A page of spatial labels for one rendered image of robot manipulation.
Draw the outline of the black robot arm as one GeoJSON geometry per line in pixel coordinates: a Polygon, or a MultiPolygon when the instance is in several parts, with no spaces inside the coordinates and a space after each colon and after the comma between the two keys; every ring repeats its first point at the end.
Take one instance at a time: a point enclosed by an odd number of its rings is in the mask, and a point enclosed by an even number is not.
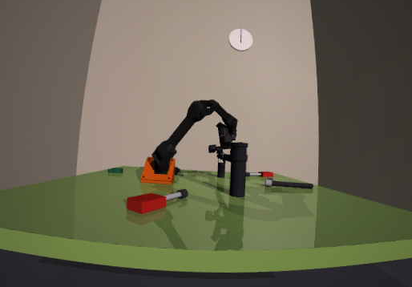
{"type": "Polygon", "coordinates": [[[176,145],[183,139],[194,123],[201,121],[206,115],[211,115],[214,111],[221,116],[225,124],[220,122],[216,125],[220,135],[220,144],[222,144],[222,142],[231,143],[233,140],[236,140],[238,120],[234,116],[227,113],[214,99],[193,101],[188,108],[187,116],[178,128],[172,133],[168,140],[162,142],[151,155],[155,159],[155,174],[168,174],[170,159],[177,153],[176,145]],[[223,136],[221,134],[229,135],[223,136]]]}

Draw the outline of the black cylindrical post with cap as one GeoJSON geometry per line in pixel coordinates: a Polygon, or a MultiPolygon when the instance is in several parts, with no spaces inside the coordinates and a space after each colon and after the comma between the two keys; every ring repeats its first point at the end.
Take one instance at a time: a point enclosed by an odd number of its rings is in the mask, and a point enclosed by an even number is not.
{"type": "MultiPolygon", "coordinates": [[[[232,155],[247,155],[248,143],[231,143],[232,155]]],[[[245,196],[246,161],[231,160],[231,180],[229,195],[245,196]]]]}

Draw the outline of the black cylindrical pipe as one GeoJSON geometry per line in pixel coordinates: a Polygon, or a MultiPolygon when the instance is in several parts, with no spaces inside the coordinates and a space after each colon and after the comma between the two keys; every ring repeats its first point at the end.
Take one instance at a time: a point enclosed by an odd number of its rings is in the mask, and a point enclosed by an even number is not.
{"type": "MultiPolygon", "coordinates": [[[[218,158],[218,155],[219,155],[219,154],[217,154],[217,158],[218,158]]],[[[219,158],[221,159],[220,155],[219,155],[219,158]]],[[[230,160],[230,155],[224,154],[224,159],[225,159],[226,161],[228,161],[228,162],[231,162],[231,160],[230,160]]]]}

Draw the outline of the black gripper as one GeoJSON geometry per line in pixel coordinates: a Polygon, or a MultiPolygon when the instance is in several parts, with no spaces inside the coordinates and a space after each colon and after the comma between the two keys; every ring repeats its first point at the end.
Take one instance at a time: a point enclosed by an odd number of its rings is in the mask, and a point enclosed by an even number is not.
{"type": "MultiPolygon", "coordinates": [[[[221,134],[223,136],[227,136],[229,134],[221,134]]],[[[223,149],[231,149],[230,154],[232,154],[232,147],[231,147],[231,143],[227,142],[227,143],[221,143],[219,147],[217,147],[215,144],[214,145],[209,145],[208,146],[208,152],[209,153],[213,153],[216,151],[216,154],[219,154],[221,159],[224,161],[225,163],[225,159],[224,159],[224,153],[223,153],[223,149]]]]}

